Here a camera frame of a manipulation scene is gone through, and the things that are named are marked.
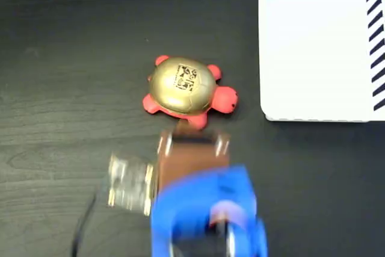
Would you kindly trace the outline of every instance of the dark wooden surface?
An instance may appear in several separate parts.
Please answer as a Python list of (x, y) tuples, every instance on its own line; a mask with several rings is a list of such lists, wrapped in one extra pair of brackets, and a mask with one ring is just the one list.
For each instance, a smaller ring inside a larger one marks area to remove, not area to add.
[[(270, 123), (257, 0), (0, 0), (0, 255), (64, 257), (112, 150), (152, 159), (175, 120), (141, 106), (159, 54), (223, 69), (270, 256), (382, 256), (384, 126)], [(149, 256), (145, 218), (98, 204), (81, 256)]]

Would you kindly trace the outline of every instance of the wire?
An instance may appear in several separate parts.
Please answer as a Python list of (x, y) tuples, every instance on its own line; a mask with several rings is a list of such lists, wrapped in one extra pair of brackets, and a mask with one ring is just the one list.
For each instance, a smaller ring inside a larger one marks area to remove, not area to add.
[(92, 199), (88, 203), (86, 210), (81, 218), (78, 220), (76, 225), (75, 234), (72, 239), (71, 245), (71, 257), (78, 257), (79, 249), (82, 243), (85, 228), (87, 227), (88, 221), (90, 221), (92, 214), (95, 211), (96, 202), (99, 200), (99, 196), (106, 192), (109, 184), (109, 177), (104, 177), (99, 187), (95, 190), (92, 195)]
[(90, 217), (95, 209), (95, 204), (97, 201), (97, 196), (99, 194), (99, 191), (96, 191), (93, 194), (93, 197), (91, 199), (91, 202), (88, 204), (87, 209), (84, 212), (84, 215), (79, 219), (78, 225), (76, 226), (75, 235), (72, 240), (72, 247), (71, 247), (71, 257), (77, 257), (79, 248), (82, 242), (82, 238), (85, 232), (85, 227), (90, 220)]

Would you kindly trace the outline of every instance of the black cable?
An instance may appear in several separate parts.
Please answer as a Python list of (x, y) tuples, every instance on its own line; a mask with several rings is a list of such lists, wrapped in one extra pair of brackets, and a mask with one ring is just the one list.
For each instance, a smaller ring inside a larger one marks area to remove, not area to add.
[(72, 247), (71, 247), (71, 257), (77, 257), (79, 248), (82, 242), (82, 238), (84, 235), (85, 227), (95, 209), (95, 204), (97, 201), (97, 196), (99, 194), (99, 191), (96, 191), (93, 194), (93, 197), (91, 199), (91, 202), (88, 204), (87, 209), (84, 212), (84, 215), (79, 219), (78, 225), (76, 226), (75, 235), (72, 240)]

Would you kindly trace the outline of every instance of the turtle leg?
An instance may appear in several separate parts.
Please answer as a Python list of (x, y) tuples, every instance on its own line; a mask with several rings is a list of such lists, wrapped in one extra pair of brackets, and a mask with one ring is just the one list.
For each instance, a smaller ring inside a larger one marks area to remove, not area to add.
[(212, 73), (212, 75), (216, 81), (222, 78), (222, 72), (218, 66), (216, 66), (214, 64), (209, 64), (207, 66), (207, 68), (211, 71), (211, 73)]
[(143, 107), (150, 114), (155, 114), (157, 111), (159, 111), (159, 105), (154, 102), (150, 94), (147, 94), (147, 96), (144, 97)]
[(163, 61), (165, 61), (166, 59), (170, 58), (168, 55), (160, 55), (156, 58), (155, 60), (155, 65), (158, 66), (160, 65)]
[(189, 124), (196, 129), (203, 129), (207, 124), (207, 113), (198, 116), (189, 116), (186, 118)]

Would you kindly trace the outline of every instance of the white box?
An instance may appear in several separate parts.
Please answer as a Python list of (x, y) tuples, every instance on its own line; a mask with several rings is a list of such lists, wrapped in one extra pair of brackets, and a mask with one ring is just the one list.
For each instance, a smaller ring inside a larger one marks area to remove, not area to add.
[(383, 0), (259, 0), (269, 120), (385, 120)]

